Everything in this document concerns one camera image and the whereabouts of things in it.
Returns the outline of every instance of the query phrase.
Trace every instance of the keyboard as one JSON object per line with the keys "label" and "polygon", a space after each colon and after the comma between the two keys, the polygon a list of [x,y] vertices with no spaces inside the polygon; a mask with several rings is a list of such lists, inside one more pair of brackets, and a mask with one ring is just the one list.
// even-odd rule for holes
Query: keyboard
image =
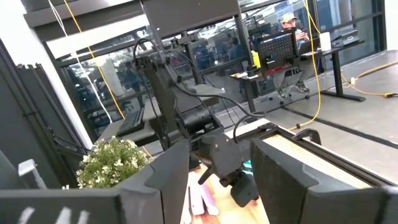
{"label": "keyboard", "polygon": [[144,122],[142,122],[142,116],[144,115],[144,109],[141,108],[131,114],[128,114],[123,121],[123,124],[119,127],[116,133],[117,137],[131,134],[144,128]]}

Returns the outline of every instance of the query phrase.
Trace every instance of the office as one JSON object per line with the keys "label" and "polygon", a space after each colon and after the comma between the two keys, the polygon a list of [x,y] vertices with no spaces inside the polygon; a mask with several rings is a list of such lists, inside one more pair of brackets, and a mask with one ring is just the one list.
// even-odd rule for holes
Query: office
{"label": "office", "polygon": [[[79,8],[78,4],[82,2],[83,0],[72,1],[71,10],[77,10],[73,7]],[[1,38],[15,63],[41,63],[46,74],[52,74],[49,75],[49,82],[57,96],[64,97],[59,99],[60,104],[67,118],[71,120],[70,126],[73,132],[86,147],[99,138],[115,135],[107,130],[110,120],[113,123],[122,123],[125,115],[146,107],[143,104],[149,97],[145,86],[139,85],[137,88],[132,85],[134,80],[129,80],[124,74],[129,69],[126,62],[133,59],[132,52],[137,41],[142,37],[152,37],[151,24],[159,25],[155,28],[156,30],[159,28],[157,38],[162,40],[166,48],[173,46],[174,39],[181,39],[184,32],[187,35],[197,35],[198,40],[189,44],[189,47],[181,45],[173,48],[170,53],[171,63],[187,83],[193,85],[204,81],[209,86],[212,83],[222,91],[220,93],[224,96],[242,103],[251,112],[268,112],[266,119],[285,128],[291,128],[297,123],[306,123],[317,114],[318,88],[316,78],[314,78],[315,73],[308,80],[304,80],[310,90],[309,100],[302,100],[305,95],[291,88],[296,83],[295,77],[286,78],[287,81],[281,87],[286,94],[283,100],[285,108],[279,108],[281,100],[277,96],[278,92],[275,91],[272,75],[260,78],[250,85],[243,85],[242,82],[230,77],[252,64],[250,53],[250,49],[253,48],[252,41],[257,37],[266,37],[281,30],[281,20],[286,13],[291,12],[297,17],[302,30],[313,30],[314,34],[316,33],[314,28],[309,27],[307,9],[303,1],[240,1],[239,4],[234,5],[235,7],[217,5],[223,9],[211,12],[215,14],[206,22],[198,24],[191,23],[189,19],[179,24],[163,22],[161,18],[164,15],[154,14],[150,10],[144,15],[141,5],[136,1],[121,1],[120,4],[107,8],[96,6],[96,9],[90,9],[95,11],[92,13],[88,12],[89,9],[84,11],[86,9],[83,8],[77,11],[76,18],[83,30],[82,34],[79,34],[73,19],[70,19],[71,15],[68,14],[67,8],[57,5],[62,3],[61,1],[53,2],[61,17],[63,19],[65,17],[65,31],[69,38],[64,37],[65,34],[55,16],[51,17],[53,14],[47,5],[45,5],[47,7],[36,8],[39,10],[35,12],[28,10],[25,15],[28,21],[27,24],[25,20],[23,21],[25,26],[35,31],[34,41],[37,44],[35,50],[43,55],[39,61],[31,58],[26,60],[27,56],[23,56],[24,58],[18,56],[19,51],[15,50],[16,47],[12,46],[12,41],[10,41],[11,35],[1,36]],[[387,3],[384,1],[369,1],[367,4],[362,4],[362,2],[359,4],[359,1],[308,1],[308,11],[314,20],[312,27],[315,25],[321,32],[329,32],[332,38],[347,30],[358,30],[358,37],[363,42],[338,53],[339,65],[342,66],[342,74],[345,78],[355,78],[372,68],[395,61],[395,52],[385,51],[390,49],[390,42],[387,42],[390,37],[387,36],[389,31],[386,30],[388,22],[385,21],[387,17],[384,10],[385,4]],[[43,12],[43,10],[47,10],[50,16],[40,17],[38,12]],[[232,54],[230,51],[234,47],[234,42],[236,43],[235,40],[242,49],[241,54]],[[88,46],[95,59],[87,50]],[[144,42],[138,44],[137,52],[145,52],[152,47],[149,42]],[[71,54],[74,51],[77,52],[81,65]],[[185,56],[189,56],[193,61],[190,62]],[[327,55],[316,63],[317,73],[320,74],[318,83],[321,90],[331,88],[333,91],[335,86],[333,76],[335,66],[330,59],[331,55]],[[391,69],[394,67],[385,68],[381,73],[389,73]],[[390,79],[378,78],[376,75],[378,72],[358,79],[355,87],[369,93],[396,91],[394,82]],[[152,88],[150,80],[146,80],[146,84],[149,89]],[[252,95],[246,94],[249,91],[252,91]],[[303,128],[318,130],[323,146],[394,182],[397,177],[390,172],[395,166],[393,158],[396,146],[394,147],[391,143],[394,142],[394,127],[369,128],[379,123],[392,124],[391,119],[394,119],[394,116],[388,115],[392,113],[392,110],[383,110],[384,116],[378,118],[386,120],[375,119],[371,123],[369,117],[374,115],[371,111],[374,106],[370,105],[377,105],[377,108],[381,110],[381,108],[386,108],[386,101],[383,101],[385,99],[358,93],[347,84],[343,85],[343,91],[346,94],[366,97],[367,100],[354,103],[350,100],[322,95],[318,119]],[[253,104],[250,105],[247,101],[248,99],[251,101],[252,97]],[[394,99],[387,99],[387,102],[389,105],[394,104]],[[210,110],[226,128],[231,128],[233,123],[244,116],[231,102],[220,100],[215,105],[212,105],[213,103],[209,102]],[[358,142],[361,146],[352,146],[349,144],[351,142]],[[151,154],[162,151],[157,142],[146,148]],[[377,154],[374,154],[374,148],[379,149]]]}

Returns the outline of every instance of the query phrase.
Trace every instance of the wooden table surface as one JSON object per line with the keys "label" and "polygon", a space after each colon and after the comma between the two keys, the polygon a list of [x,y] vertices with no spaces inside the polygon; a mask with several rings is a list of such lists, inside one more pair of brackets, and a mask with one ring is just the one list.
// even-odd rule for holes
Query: wooden table surface
{"label": "wooden table surface", "polygon": [[[266,119],[257,120],[253,123],[238,128],[236,134],[240,135],[242,133],[253,130],[258,126],[268,122],[269,121]],[[225,134],[230,138],[232,137],[232,132],[228,132]],[[287,155],[292,156],[299,161],[302,161],[306,165],[314,169],[317,169],[321,172],[324,172],[325,174],[328,174],[340,181],[350,184],[353,187],[359,189],[370,187],[367,183],[363,182],[362,180],[359,180],[356,177],[349,175],[347,172],[319,158],[318,156],[301,148],[300,146],[290,142],[289,140],[283,138],[282,136],[274,136],[265,139],[264,142],[278,148]],[[199,169],[195,170],[194,172],[202,174],[204,171],[205,167],[201,166]],[[202,224],[202,223],[268,224],[269,223],[261,199],[257,201],[252,201],[249,204],[247,204],[244,208],[241,208],[234,202],[231,195],[229,194],[231,187],[225,188],[221,186],[221,184],[218,181],[219,179],[217,178],[217,176],[212,175],[206,181],[206,183],[208,184],[213,193],[213,196],[215,198],[215,203],[220,214],[218,216],[211,216],[207,213],[203,215],[197,215],[195,217],[192,217],[192,224]]]}

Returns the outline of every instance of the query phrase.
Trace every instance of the concrete floor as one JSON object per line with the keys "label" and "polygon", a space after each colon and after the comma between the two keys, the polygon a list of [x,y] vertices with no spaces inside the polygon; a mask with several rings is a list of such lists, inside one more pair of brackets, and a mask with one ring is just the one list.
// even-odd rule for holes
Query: concrete floor
{"label": "concrete floor", "polygon": [[[346,65],[342,68],[342,72],[346,78],[356,77],[366,70],[396,60],[398,60],[397,52],[382,52]],[[355,87],[371,93],[398,92],[398,72],[396,70],[398,70],[398,65],[374,72],[357,80]],[[333,87],[333,73],[326,72],[320,75],[320,85],[322,90]],[[309,100],[303,100],[302,94],[294,93],[292,99],[286,101],[286,103],[291,103],[286,107],[313,116],[318,108],[315,79],[308,80],[307,86],[315,95]],[[350,95],[365,96],[350,88],[345,88],[344,92]],[[267,115],[268,120],[285,128],[291,128],[297,123],[308,121],[303,116],[280,109],[279,101],[270,101],[270,96],[275,97],[275,93],[255,100],[257,111],[271,111]],[[398,129],[396,128],[398,125],[398,117],[396,116],[398,114],[398,97],[389,99],[381,96],[365,97],[367,100],[359,103],[322,95],[321,110],[318,117],[390,142],[398,142]],[[229,110],[229,113],[232,120],[237,122],[239,117],[243,116],[243,113],[237,108],[233,108],[233,110]],[[225,110],[218,113],[217,117],[226,127],[233,124]],[[306,128],[316,129],[321,135],[322,144],[329,150],[398,183],[398,172],[394,172],[394,170],[398,170],[398,149],[316,121],[307,125]],[[153,142],[147,148],[153,154],[161,151],[159,142]]]}

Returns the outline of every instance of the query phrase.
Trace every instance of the orange cable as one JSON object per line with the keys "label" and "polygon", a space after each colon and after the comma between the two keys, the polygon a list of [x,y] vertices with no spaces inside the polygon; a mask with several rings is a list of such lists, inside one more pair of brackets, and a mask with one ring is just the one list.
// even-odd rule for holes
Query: orange cable
{"label": "orange cable", "polygon": [[[76,20],[76,18],[75,18],[75,15],[73,15],[72,10],[71,10],[70,7],[69,7],[69,4],[68,4],[67,0],[63,0],[63,1],[64,1],[65,5],[67,6],[70,15],[72,16],[73,21],[75,21],[75,24],[76,24],[76,26],[77,26],[77,29],[79,30],[80,33],[83,33],[83,32],[81,31],[81,29],[80,29],[79,23],[77,23],[77,20]],[[90,46],[87,46],[87,49],[88,49],[88,51],[90,52],[91,57],[93,58],[93,60],[94,60],[94,62],[95,62],[95,64],[96,64],[96,66],[97,66],[97,68],[98,68],[98,70],[99,70],[99,73],[101,74],[102,79],[104,80],[105,85],[106,85],[106,87],[107,87],[109,93],[110,93],[111,96],[112,96],[112,100],[113,100],[115,106],[117,107],[117,109],[118,109],[120,115],[122,116],[122,118],[125,119],[126,117],[124,116],[122,110],[120,109],[120,107],[119,107],[119,105],[118,105],[118,102],[116,101],[116,99],[115,99],[115,97],[114,97],[114,95],[113,95],[113,93],[112,93],[112,90],[110,89],[108,83],[106,82],[104,73],[102,72],[102,69],[101,69],[100,66],[98,65],[97,60],[96,60],[96,58],[95,58],[95,56],[94,56],[94,54],[93,54],[93,51],[91,50]]]}

